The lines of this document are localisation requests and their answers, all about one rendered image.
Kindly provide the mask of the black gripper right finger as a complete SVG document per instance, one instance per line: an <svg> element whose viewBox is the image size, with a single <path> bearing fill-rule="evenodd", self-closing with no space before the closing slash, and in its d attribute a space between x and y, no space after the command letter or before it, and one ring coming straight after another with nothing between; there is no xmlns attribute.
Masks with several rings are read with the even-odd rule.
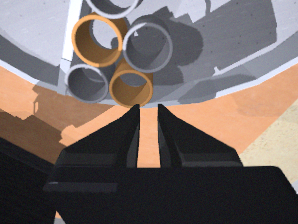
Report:
<svg viewBox="0 0 298 224"><path fill-rule="evenodd" d="M157 126L160 167L171 167L171 158L172 167L244 166L233 147L176 117L163 104L158 104Z"/></svg>

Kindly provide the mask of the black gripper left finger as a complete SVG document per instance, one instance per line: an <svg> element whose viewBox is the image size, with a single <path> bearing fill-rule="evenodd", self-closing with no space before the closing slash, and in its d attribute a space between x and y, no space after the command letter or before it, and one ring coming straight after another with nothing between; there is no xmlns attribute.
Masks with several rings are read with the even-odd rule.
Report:
<svg viewBox="0 0 298 224"><path fill-rule="evenodd" d="M135 104L120 118L62 149L54 167L60 164L137 167L139 141L140 104Z"/></svg>

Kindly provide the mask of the grey round turntable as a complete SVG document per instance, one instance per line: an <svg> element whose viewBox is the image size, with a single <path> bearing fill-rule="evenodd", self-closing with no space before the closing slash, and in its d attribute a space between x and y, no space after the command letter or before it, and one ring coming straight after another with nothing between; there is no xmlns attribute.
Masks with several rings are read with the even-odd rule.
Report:
<svg viewBox="0 0 298 224"><path fill-rule="evenodd" d="M92 12L86 0L0 0L0 66L72 96L65 75L79 57L71 33ZM169 63L153 73L152 98L140 108L202 103L298 63L298 0L140 0L123 17L127 29L144 15L166 24L174 50ZM163 48L166 36L143 27L131 41L151 55Z"/></svg>

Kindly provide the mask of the bronze bushing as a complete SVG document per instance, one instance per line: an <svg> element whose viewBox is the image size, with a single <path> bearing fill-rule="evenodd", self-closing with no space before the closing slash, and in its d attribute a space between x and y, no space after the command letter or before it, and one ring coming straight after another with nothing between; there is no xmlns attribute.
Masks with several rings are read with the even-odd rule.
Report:
<svg viewBox="0 0 298 224"><path fill-rule="evenodd" d="M110 25L117 34L120 49L103 49L96 45L89 32L91 20L101 20ZM106 67L115 63L123 50L123 41L127 33L127 25L123 18L108 19L95 11L76 22L71 34L71 41L76 54L87 64L95 67Z"/></svg>
<svg viewBox="0 0 298 224"><path fill-rule="evenodd" d="M138 87L129 86L120 78L126 73L138 74L146 80L146 83ZM133 69L124 57L117 64L109 85L109 91L113 100L123 107L132 108L135 104L140 104L142 107L151 100L153 95L153 73L142 73Z"/></svg>

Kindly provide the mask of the grey metal bushing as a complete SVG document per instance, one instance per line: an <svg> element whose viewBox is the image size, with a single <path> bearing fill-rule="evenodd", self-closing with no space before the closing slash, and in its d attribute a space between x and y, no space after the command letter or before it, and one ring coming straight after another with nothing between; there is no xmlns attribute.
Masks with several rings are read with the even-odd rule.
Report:
<svg viewBox="0 0 298 224"><path fill-rule="evenodd" d="M143 27L153 27L160 30L166 36L163 48L151 55L138 52L131 41L131 34ZM130 36L130 37L129 37ZM167 39L168 38L168 39ZM171 60L173 54L173 42L166 24L158 17L144 15L137 18L130 26L124 41L123 54L127 63L135 70L142 73L154 73L163 69Z"/></svg>
<svg viewBox="0 0 298 224"><path fill-rule="evenodd" d="M83 73L82 68L75 69L76 67L87 67L97 71L103 77L104 82L90 80ZM101 102L108 95L115 68L115 63L106 67L95 67L79 58L66 72L65 86L68 92L81 102L89 104Z"/></svg>
<svg viewBox="0 0 298 224"><path fill-rule="evenodd" d="M115 8L105 0L86 0L88 5L100 16L108 19L119 19L130 14L140 0L134 0L133 4L127 8Z"/></svg>

